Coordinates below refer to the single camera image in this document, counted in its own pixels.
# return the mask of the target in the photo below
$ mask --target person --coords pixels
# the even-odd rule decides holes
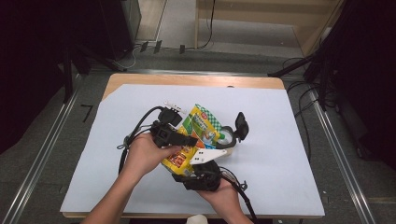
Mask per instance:
[[[130,146],[127,159],[119,176],[104,198],[81,223],[119,223],[122,212],[140,179],[155,169],[164,158],[179,150],[181,150],[181,147],[178,146],[157,148],[150,133],[139,134]],[[221,179],[216,191],[197,192],[211,204],[216,213],[228,224],[252,223],[242,212],[238,194],[229,182]]]

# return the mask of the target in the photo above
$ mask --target floor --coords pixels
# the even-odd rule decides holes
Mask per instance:
[[[152,52],[153,48],[145,52],[136,50],[117,62],[127,67],[128,71],[136,69],[190,71],[192,69],[194,71],[236,72],[243,76],[263,76],[294,62],[294,60],[287,61],[287,59],[303,56],[289,26],[226,21],[214,21],[213,36],[207,49],[180,55],[178,54],[180,45],[185,45],[186,48],[193,46],[195,1],[153,1],[161,2],[156,5],[165,4],[165,8],[157,7],[154,13],[157,18],[155,21],[159,22],[153,27],[159,27],[159,29],[147,31],[148,35],[141,33],[139,36],[138,34],[140,38],[138,43],[149,40],[149,45],[155,46],[156,40],[162,40],[162,47],[168,49],[161,49],[161,52],[156,54]],[[200,44],[207,41],[209,32],[205,29],[206,25],[207,21],[201,21]],[[293,81],[302,80],[303,72],[304,69],[300,68],[293,71],[291,75],[282,77],[285,87],[290,86]],[[101,64],[94,64],[92,74],[84,77],[75,105],[70,108],[70,114],[62,132],[57,136],[51,154],[44,161],[46,165],[37,180],[35,189],[31,192],[32,195],[28,196],[30,198],[25,204],[25,209],[17,215],[18,223],[80,221],[79,218],[62,217],[59,208],[67,192],[79,154],[90,132],[95,109],[100,103],[111,73]],[[301,85],[290,91],[293,111],[299,110],[300,97],[308,88],[306,85]],[[63,92],[60,90],[37,117],[22,140],[14,148],[0,155],[2,167],[0,170],[0,219],[6,216],[17,189],[29,173],[53,121],[63,108],[62,99]],[[305,96],[304,105],[311,101],[312,99]],[[82,105],[94,105],[91,115],[84,122],[82,120],[87,115],[87,107]],[[304,112],[304,117],[307,130],[311,133],[311,167],[326,216],[319,219],[307,219],[304,223],[394,223],[396,220],[396,172],[382,161],[364,161],[359,158],[343,119],[335,109],[329,108],[327,116],[332,121],[333,129],[336,130],[337,141],[342,146],[347,164],[356,182],[359,183],[358,187],[363,192],[369,212],[373,214],[376,222],[362,219],[357,209],[359,206],[356,205],[353,194],[347,186],[347,178],[343,173],[345,168],[340,166],[339,160],[336,159],[337,151],[334,151],[329,143],[328,133],[324,131],[323,120],[318,118],[318,114],[319,112],[314,107],[310,107]],[[297,119],[296,122],[304,145],[308,147],[304,124],[301,119]],[[274,223],[299,223],[299,220],[277,218],[274,219]]]

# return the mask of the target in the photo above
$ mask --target yellow package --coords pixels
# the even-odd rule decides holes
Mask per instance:
[[[178,153],[164,159],[162,164],[173,174],[191,175],[191,158],[198,148],[216,148],[217,141],[224,138],[220,130],[221,124],[216,118],[204,107],[195,105],[177,132],[197,138],[197,144],[195,147],[183,147]]]

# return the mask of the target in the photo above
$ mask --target gray carpet floor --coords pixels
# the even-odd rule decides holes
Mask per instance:
[[[206,71],[240,73],[241,76],[263,76],[282,68],[285,58],[251,56],[206,51],[187,51],[179,54],[176,50],[163,49],[153,54],[152,49],[135,52],[135,65],[128,72],[141,72],[141,69]],[[120,63],[128,65],[134,58],[128,55]],[[59,212],[67,187],[74,173],[90,128],[95,118],[107,81],[114,72],[103,65],[91,61],[92,71],[85,76],[78,98],[56,141],[49,160],[38,179],[35,189],[26,204],[19,223],[75,223],[78,218],[66,218]],[[287,88],[293,81],[303,80],[304,69],[293,71],[293,75],[282,77]],[[290,104],[298,111],[302,93],[309,87],[301,85],[290,91]],[[50,127],[58,115],[64,97],[64,90],[53,96],[47,107],[34,120],[21,141],[0,155],[0,219],[3,219],[12,200],[33,163],[45,140]],[[311,100],[303,99],[303,105]],[[87,107],[93,105],[88,118]],[[329,108],[329,116],[337,136],[370,202],[377,223],[394,223],[396,203],[383,202],[378,198],[396,196],[396,172],[382,161],[363,161],[357,156],[355,145],[341,116]],[[361,223],[355,205],[351,200],[345,181],[332,154],[328,139],[313,107],[305,110],[304,117],[312,147],[311,167],[322,195],[326,216],[304,220],[304,223]],[[307,141],[300,118],[296,119],[304,145]],[[274,223],[299,223],[297,219],[275,219]]]

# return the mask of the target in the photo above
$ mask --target white paper sheet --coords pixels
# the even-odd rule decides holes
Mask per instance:
[[[190,112],[194,104],[234,128],[245,114],[249,134],[229,157],[217,159],[247,181],[246,195],[256,215],[322,217],[324,210],[304,146],[284,90],[192,86],[122,85],[100,104],[61,212],[90,212],[118,174],[122,144],[136,123],[164,101]],[[144,124],[151,124],[158,112]],[[243,210],[248,210],[240,199]],[[125,213],[215,214],[199,195],[185,190],[159,165],[134,189]]]

